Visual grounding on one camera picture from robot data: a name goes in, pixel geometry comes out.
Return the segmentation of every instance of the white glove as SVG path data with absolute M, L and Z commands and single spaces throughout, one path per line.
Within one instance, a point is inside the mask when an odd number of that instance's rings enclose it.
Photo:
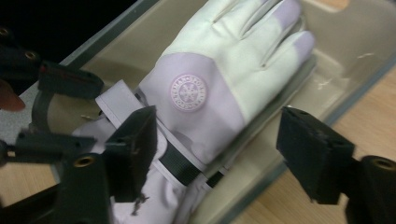
M 282 90 L 310 56 L 309 32 L 287 37 L 300 16 L 297 0 L 209 0 L 181 30 L 139 95 L 157 106 L 168 141 L 203 171 Z M 162 158 L 165 148 L 159 148 Z M 154 161 L 137 216 L 130 203 L 116 203 L 121 223 L 171 223 L 186 186 Z

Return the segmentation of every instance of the fingertip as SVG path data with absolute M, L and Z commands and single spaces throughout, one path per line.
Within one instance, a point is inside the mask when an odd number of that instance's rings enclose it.
M 298 54 L 300 62 L 305 62 L 311 55 L 315 46 L 315 37 L 309 31 L 301 31 L 297 33 L 297 39 L 294 41 L 294 48 Z
M 14 92 L 0 90 L 0 108 L 6 111 L 17 112 L 26 107 L 24 101 Z

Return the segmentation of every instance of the circular logo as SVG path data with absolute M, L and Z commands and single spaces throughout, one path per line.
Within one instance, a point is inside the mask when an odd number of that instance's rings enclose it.
M 171 97 L 175 106 L 182 111 L 200 108 L 206 99 L 205 83 L 193 75 L 182 75 L 172 83 Z

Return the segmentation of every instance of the clear plastic tray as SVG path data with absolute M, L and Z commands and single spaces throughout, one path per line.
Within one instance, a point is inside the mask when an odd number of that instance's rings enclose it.
M 138 1 L 63 63 L 95 73 L 107 88 L 120 79 L 134 88 L 204 3 Z M 298 91 L 303 82 L 295 81 L 287 104 L 332 124 L 396 63 L 396 6 L 386 0 L 350 0 L 344 9 L 314 0 L 302 4 L 307 28 L 317 39 L 318 63 Z M 273 112 L 284 103 L 274 104 Z M 71 133 L 86 122 L 81 115 L 95 118 L 98 111 L 94 101 L 40 92 L 33 122 L 43 130 Z M 230 221 L 286 169 L 275 148 L 279 114 L 263 113 L 256 121 L 232 170 L 206 196 L 191 222 Z

